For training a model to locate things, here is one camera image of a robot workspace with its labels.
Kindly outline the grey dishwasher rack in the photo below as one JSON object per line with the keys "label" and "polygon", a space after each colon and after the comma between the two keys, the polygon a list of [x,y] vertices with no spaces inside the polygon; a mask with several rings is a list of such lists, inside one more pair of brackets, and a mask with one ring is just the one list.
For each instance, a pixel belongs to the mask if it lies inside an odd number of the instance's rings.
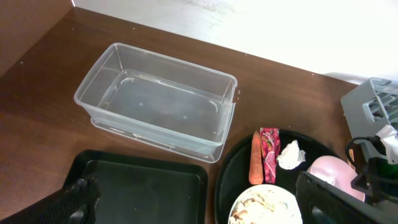
{"label": "grey dishwasher rack", "polygon": [[[341,98],[344,115],[353,138],[374,137],[385,125],[397,130],[397,82],[370,78]],[[365,159],[380,157],[375,146],[360,140]]]}

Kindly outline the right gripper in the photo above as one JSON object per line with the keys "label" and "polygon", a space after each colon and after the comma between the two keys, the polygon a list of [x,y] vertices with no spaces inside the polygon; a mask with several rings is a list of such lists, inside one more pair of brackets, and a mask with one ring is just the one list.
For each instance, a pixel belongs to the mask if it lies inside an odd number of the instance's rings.
{"label": "right gripper", "polygon": [[[397,164],[372,157],[351,187],[371,202],[397,204]],[[295,197],[304,224],[397,224],[397,213],[383,212],[308,172],[299,173]]]}

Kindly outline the rice and food scraps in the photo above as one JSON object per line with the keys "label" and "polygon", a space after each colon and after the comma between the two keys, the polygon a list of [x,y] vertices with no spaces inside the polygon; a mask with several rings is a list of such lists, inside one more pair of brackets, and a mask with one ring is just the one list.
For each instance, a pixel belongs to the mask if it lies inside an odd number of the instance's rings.
{"label": "rice and food scraps", "polygon": [[250,190],[238,199],[228,223],[264,224],[289,221],[295,214],[289,204],[273,190]]}

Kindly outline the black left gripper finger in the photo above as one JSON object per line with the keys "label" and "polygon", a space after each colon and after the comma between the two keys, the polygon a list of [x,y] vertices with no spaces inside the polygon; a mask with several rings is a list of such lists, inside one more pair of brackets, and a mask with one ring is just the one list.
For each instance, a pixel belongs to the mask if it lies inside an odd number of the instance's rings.
{"label": "black left gripper finger", "polygon": [[98,179],[87,176],[1,220],[1,223],[94,223],[99,198]]}

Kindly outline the rectangular black tray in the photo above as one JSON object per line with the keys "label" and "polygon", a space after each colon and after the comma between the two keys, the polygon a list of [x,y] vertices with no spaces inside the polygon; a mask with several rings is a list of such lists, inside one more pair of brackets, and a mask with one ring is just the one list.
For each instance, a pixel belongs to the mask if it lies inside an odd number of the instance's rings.
{"label": "rectangular black tray", "polygon": [[64,184],[92,175],[97,223],[204,224],[208,176],[202,166],[85,150]]}

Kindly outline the red snack wrapper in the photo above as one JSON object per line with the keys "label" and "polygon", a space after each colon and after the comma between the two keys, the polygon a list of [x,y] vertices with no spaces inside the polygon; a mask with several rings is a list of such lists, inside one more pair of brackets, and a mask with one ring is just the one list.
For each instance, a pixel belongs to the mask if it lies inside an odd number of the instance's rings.
{"label": "red snack wrapper", "polygon": [[262,165],[264,180],[267,184],[274,184],[276,180],[277,156],[280,152],[280,137],[278,128],[261,128]]}

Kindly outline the grey plate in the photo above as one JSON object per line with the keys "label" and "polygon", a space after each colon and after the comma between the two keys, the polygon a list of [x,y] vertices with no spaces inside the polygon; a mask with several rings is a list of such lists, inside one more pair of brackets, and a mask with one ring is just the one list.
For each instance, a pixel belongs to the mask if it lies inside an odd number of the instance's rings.
{"label": "grey plate", "polygon": [[271,184],[254,185],[254,186],[246,189],[234,201],[234,203],[231,207],[231,210],[229,212],[229,216],[231,215],[232,209],[236,205],[236,202],[238,201],[238,199],[240,197],[242,197],[244,194],[246,194],[247,192],[249,192],[250,190],[258,191],[258,192],[265,191],[265,190],[275,191],[279,195],[280,198],[283,198],[289,204],[290,210],[292,212],[294,212],[294,214],[295,214],[295,217],[291,218],[289,221],[281,221],[279,223],[276,223],[276,222],[264,223],[264,224],[303,224],[302,216],[301,216],[300,209],[299,209],[299,206],[298,206],[295,196],[292,193],[290,193],[289,191],[283,189],[282,187],[278,187],[276,185],[271,185]]}

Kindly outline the crumpled white tissue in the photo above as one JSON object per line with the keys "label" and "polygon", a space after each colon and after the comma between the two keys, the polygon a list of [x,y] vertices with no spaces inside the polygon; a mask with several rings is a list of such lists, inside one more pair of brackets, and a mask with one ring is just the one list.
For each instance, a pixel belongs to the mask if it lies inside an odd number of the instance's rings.
{"label": "crumpled white tissue", "polygon": [[306,152],[299,148],[298,141],[293,140],[277,156],[277,163],[282,169],[293,170],[306,161],[305,154]]}

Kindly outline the round black tray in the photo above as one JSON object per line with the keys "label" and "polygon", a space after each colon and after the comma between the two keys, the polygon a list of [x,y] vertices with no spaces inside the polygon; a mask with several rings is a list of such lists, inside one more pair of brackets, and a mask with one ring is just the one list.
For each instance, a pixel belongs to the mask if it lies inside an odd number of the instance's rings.
{"label": "round black tray", "polygon": [[[279,131],[280,145],[284,148],[288,143],[296,140],[301,150],[305,151],[306,161],[293,170],[276,168],[275,184],[295,194],[295,183],[299,172],[306,171],[315,159],[321,156],[337,157],[331,149],[319,141],[295,131],[281,129]],[[214,213],[217,224],[227,223],[229,211],[237,197],[250,188],[249,163],[251,157],[252,136],[248,135],[240,140],[230,150],[224,160],[218,175],[214,194]]]}

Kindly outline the wooden chopstick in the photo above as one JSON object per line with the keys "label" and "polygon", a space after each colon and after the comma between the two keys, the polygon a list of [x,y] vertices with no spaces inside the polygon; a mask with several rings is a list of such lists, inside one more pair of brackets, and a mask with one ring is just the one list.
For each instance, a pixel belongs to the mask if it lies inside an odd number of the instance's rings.
{"label": "wooden chopstick", "polygon": [[353,152],[352,149],[349,149],[348,152],[349,152],[348,164],[353,170],[356,170],[356,168],[355,168],[355,166],[353,164],[353,162],[354,162],[354,152]]}

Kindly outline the orange carrot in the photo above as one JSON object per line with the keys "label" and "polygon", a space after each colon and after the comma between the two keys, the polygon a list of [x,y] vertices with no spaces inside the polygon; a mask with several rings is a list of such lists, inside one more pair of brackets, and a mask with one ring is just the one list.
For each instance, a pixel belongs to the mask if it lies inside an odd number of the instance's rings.
{"label": "orange carrot", "polygon": [[252,185],[259,185],[264,181],[261,144],[262,141],[260,134],[258,131],[255,131],[252,136],[251,159],[249,166],[249,182]]}

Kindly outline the clear plastic bin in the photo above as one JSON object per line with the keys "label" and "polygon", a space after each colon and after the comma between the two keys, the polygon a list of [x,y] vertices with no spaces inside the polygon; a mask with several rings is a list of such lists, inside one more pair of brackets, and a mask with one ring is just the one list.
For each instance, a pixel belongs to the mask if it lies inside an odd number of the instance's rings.
{"label": "clear plastic bin", "polygon": [[176,103],[208,98],[234,102],[237,85],[230,74],[114,43],[86,74],[74,99],[84,109],[113,99]]}

